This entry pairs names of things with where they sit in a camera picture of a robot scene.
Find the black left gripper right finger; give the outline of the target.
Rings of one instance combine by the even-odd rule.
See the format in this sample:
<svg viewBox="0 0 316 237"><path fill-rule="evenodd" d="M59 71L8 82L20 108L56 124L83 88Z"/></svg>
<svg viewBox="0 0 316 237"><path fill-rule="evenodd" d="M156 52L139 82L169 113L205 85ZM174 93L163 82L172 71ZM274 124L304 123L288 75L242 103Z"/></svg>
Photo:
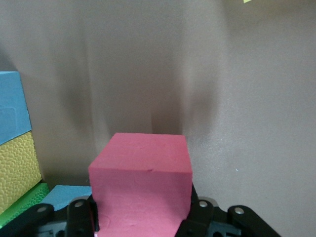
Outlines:
<svg viewBox="0 0 316 237"><path fill-rule="evenodd" d="M278 237L278 234L251 208L243 205L223 211L218 203L198 197L192 187L191 208L176 234L177 237Z"/></svg>

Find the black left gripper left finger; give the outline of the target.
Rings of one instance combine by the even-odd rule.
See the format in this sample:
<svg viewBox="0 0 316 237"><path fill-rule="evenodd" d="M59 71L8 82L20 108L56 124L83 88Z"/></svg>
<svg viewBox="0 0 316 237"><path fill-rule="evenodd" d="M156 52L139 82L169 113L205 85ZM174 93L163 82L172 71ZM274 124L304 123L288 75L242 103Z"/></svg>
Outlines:
<svg viewBox="0 0 316 237"><path fill-rule="evenodd" d="M2 237L95 237L100 230L97 204L81 196L60 210L36 204L0 229Z"/></svg>

